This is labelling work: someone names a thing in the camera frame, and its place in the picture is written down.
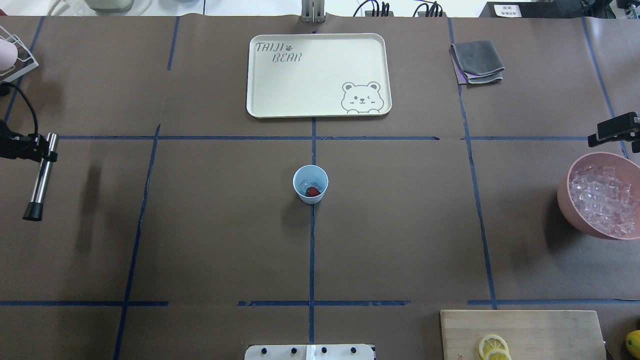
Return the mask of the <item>pink cup on rack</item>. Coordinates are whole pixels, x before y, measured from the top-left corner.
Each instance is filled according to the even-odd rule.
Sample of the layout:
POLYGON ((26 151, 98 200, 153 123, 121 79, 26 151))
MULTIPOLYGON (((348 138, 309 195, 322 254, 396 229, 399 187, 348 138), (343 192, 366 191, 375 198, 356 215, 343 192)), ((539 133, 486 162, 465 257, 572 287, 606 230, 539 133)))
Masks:
POLYGON ((0 71, 5 72, 11 69, 18 61, 18 48, 13 42, 7 39, 0 39, 0 71))

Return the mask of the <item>light blue plastic cup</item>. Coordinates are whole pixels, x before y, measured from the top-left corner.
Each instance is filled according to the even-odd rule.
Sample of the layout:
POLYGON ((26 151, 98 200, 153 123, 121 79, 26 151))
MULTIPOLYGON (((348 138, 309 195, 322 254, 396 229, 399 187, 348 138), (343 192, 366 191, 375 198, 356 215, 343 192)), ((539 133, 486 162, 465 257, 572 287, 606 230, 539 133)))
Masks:
POLYGON ((302 202, 309 205, 317 204, 323 199, 323 196, 325 195, 327 189, 329 188, 329 176, 326 173, 326 171, 322 169, 322 167, 319 167, 313 164, 304 165, 298 168, 297 171, 295 171, 295 174, 293 175, 293 178, 292 178, 292 186, 294 187, 295 193, 302 200, 302 202), (326 186, 324 188, 324 191, 321 192, 320 196, 316 196, 316 197, 302 196, 302 194, 299 191, 300 184, 302 182, 310 183, 310 181, 312 181, 313 179, 322 180, 323 184, 326 186))

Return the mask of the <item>grey folded cloth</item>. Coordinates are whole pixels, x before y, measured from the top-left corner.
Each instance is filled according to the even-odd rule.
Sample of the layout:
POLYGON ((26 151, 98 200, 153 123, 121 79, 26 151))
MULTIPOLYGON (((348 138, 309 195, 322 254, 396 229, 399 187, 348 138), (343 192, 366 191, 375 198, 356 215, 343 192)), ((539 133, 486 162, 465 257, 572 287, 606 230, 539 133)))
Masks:
POLYGON ((450 49, 453 49, 462 71, 471 75, 484 76, 505 70, 496 46, 489 39, 455 42, 450 49))

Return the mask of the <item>steel muddler with black tip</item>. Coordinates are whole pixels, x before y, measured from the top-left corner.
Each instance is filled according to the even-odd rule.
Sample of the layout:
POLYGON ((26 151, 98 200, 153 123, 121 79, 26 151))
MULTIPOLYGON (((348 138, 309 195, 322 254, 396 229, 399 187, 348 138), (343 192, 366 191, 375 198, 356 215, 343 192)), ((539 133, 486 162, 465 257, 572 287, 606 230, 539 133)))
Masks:
MULTIPOLYGON (((46 137, 50 141, 50 148, 35 148, 34 150, 51 150, 56 152, 58 147, 58 134, 50 132, 46 137)), ((44 201, 53 164, 54 162, 50 161, 39 162, 38 175, 36 177, 33 191, 30 196, 30 201, 27 204, 22 217, 25 221, 39 222, 42 220, 44 201)))

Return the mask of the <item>lemon slice front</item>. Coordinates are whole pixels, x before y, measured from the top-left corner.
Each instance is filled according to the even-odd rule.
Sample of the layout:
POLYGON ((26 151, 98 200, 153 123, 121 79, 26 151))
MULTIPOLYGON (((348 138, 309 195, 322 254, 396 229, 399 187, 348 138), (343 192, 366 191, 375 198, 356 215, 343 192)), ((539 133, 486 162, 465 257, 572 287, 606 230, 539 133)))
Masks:
POLYGON ((507 342, 500 335, 497 335, 495 333, 488 333, 484 335, 478 341, 477 348, 478 348, 478 355, 481 360, 483 360, 484 355, 488 351, 491 351, 492 349, 496 349, 496 348, 504 349, 510 353, 510 349, 507 342))

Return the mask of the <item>red strawberry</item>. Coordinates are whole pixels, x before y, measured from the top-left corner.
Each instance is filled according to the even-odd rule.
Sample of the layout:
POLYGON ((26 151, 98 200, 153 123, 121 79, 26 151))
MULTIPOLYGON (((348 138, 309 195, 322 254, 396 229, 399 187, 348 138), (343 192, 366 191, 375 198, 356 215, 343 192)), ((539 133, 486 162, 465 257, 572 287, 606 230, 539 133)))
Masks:
POLYGON ((305 191, 305 196, 307 198, 316 198, 320 196, 320 194, 322 194, 322 192, 315 186, 310 186, 305 191))

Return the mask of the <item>bamboo cutting board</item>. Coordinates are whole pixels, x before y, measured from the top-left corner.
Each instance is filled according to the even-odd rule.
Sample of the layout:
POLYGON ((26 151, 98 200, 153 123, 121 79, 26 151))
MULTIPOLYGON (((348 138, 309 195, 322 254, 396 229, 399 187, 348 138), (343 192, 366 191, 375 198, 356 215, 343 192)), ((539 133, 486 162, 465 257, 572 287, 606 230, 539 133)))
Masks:
POLYGON ((498 335, 514 360, 605 360, 593 310, 454 310, 439 313, 446 360, 480 360, 479 344, 498 335))

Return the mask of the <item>lemon slice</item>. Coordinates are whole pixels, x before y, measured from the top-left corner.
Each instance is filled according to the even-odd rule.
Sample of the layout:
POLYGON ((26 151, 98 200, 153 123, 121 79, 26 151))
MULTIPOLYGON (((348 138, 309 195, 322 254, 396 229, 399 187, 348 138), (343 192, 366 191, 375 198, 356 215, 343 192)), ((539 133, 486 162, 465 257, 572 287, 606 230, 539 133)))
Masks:
POLYGON ((502 348, 494 348, 484 354, 483 360, 512 360, 509 351, 502 348))
POLYGON ((492 349, 496 349, 496 348, 504 349, 510 353, 510 349, 507 342, 500 335, 497 335, 495 333, 488 333, 484 335, 478 341, 477 348, 478 348, 478 355, 481 360, 483 360, 484 355, 488 351, 491 351, 492 349))

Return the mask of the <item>clear ice cube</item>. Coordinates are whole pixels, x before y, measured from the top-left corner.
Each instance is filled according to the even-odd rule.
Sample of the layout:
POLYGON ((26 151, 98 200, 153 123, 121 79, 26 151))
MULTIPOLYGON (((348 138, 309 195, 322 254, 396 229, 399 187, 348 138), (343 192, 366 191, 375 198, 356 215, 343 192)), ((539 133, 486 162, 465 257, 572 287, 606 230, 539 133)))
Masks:
POLYGON ((319 192, 323 192, 326 187, 321 178, 314 178, 309 182, 308 186, 317 189, 319 192))
POLYGON ((309 197, 308 191, 310 188, 315 187, 315 185, 313 185, 313 183, 310 183, 308 181, 304 181, 299 185, 299 193, 302 194, 302 196, 305 197, 309 197))

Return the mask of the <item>whole lemon bottom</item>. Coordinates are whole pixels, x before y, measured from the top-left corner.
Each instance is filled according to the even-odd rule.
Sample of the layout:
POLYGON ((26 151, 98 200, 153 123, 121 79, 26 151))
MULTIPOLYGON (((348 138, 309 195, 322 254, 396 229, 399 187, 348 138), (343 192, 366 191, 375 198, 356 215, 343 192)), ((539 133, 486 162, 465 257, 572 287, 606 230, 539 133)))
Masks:
POLYGON ((640 330, 631 331, 626 335, 625 346, 634 359, 640 360, 640 330))

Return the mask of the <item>cream bear serving tray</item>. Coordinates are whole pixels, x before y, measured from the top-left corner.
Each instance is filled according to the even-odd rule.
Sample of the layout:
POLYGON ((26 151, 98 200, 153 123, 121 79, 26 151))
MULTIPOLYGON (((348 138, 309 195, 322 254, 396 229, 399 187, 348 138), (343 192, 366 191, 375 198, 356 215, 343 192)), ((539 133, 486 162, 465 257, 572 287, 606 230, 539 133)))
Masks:
POLYGON ((392 104, 379 34, 261 34, 249 43, 246 110, 253 117, 384 116, 392 104))

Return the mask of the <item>pink bowl of ice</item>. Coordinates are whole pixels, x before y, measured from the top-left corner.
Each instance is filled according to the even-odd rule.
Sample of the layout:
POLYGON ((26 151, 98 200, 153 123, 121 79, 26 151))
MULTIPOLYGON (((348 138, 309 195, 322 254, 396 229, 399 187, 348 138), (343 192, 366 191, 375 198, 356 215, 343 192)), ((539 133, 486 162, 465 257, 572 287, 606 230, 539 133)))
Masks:
POLYGON ((639 173, 609 152, 578 158, 557 187, 560 211, 579 231, 599 239, 639 239, 639 173))

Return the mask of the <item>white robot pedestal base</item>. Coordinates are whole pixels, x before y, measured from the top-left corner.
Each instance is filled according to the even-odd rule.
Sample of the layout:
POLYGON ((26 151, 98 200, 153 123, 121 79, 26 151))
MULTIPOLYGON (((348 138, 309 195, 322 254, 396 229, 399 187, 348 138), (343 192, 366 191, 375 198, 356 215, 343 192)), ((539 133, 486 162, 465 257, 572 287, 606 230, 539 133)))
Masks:
POLYGON ((355 344, 263 344, 251 345, 245 360, 375 360, 373 345, 355 344))

